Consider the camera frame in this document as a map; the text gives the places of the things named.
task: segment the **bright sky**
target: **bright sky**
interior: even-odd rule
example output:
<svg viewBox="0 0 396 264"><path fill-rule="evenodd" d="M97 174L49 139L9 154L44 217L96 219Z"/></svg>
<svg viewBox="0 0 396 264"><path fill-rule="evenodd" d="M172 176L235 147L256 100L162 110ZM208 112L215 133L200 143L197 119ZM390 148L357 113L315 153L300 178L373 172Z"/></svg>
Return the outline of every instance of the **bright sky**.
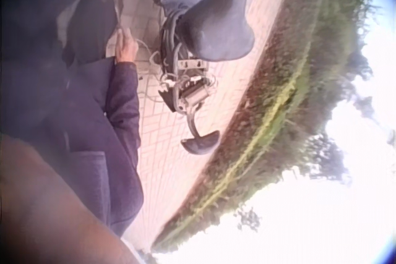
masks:
<svg viewBox="0 0 396 264"><path fill-rule="evenodd" d="M372 20L364 55L374 78L356 81L373 96L377 120L396 129L396 5L381 6ZM158 255L161 264L211 263L376 263L391 238L396 244L396 152L383 129L362 119L350 103L334 110L327 130L346 153L350 188L332 182L290 178L256 193L248 202L262 217L258 233L239 231L232 215L182 245Z"/></svg>

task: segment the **bicycle seat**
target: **bicycle seat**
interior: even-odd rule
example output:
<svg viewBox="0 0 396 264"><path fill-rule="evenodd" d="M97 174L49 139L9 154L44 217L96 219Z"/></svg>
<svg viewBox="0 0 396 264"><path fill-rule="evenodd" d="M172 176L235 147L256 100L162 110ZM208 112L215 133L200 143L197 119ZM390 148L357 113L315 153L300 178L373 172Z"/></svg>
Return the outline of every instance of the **bicycle seat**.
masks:
<svg viewBox="0 0 396 264"><path fill-rule="evenodd" d="M177 24L187 49L206 61L229 61L247 55L254 33L245 18L246 0L201 0Z"/></svg>

